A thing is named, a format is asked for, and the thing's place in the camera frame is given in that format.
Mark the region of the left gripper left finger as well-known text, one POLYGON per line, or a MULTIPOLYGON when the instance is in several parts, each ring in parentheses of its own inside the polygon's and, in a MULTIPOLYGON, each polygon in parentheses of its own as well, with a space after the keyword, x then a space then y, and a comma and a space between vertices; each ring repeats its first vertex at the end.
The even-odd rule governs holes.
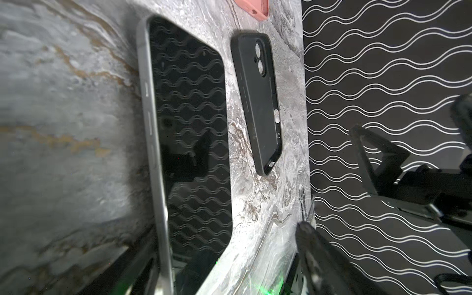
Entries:
POLYGON ((114 261, 80 295, 153 295, 159 278, 155 239, 141 241, 114 261))

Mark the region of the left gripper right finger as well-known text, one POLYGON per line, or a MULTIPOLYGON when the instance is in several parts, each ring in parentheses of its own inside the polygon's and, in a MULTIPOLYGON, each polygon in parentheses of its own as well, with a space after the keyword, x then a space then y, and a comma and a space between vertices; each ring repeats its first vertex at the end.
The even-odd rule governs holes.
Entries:
POLYGON ((297 224, 297 252, 305 295, 385 295, 308 222, 297 224))

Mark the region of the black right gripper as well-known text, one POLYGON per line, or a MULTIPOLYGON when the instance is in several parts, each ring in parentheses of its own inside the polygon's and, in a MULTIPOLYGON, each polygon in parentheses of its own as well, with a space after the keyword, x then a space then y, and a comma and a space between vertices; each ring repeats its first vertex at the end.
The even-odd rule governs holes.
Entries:
MULTIPOLYGON (((389 195, 410 152, 360 125, 349 135, 364 188, 371 195, 389 195)), ((458 170, 448 170, 422 165, 406 172, 397 184, 395 206, 429 220, 470 225, 472 166, 462 163, 458 170)))

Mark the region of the black phone case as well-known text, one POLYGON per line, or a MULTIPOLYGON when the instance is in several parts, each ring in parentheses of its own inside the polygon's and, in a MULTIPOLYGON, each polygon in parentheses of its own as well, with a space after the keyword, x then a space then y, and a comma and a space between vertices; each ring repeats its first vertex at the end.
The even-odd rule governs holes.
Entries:
POLYGON ((272 44, 264 33, 240 32, 231 52, 256 173, 266 177, 283 151, 272 44))

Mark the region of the black phone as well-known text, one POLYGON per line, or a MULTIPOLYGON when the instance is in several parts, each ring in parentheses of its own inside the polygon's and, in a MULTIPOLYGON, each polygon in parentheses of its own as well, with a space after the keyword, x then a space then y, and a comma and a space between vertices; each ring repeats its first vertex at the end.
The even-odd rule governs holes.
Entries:
POLYGON ((165 295, 194 295, 232 237, 221 55, 159 15, 136 30, 147 157, 165 295))

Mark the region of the pink phone case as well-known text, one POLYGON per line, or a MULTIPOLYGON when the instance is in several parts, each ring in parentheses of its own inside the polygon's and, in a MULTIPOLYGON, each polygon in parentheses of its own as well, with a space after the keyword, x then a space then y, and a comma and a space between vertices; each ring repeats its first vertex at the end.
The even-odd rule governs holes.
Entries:
POLYGON ((262 22, 269 18, 269 0, 234 0, 234 2, 257 21, 262 22))

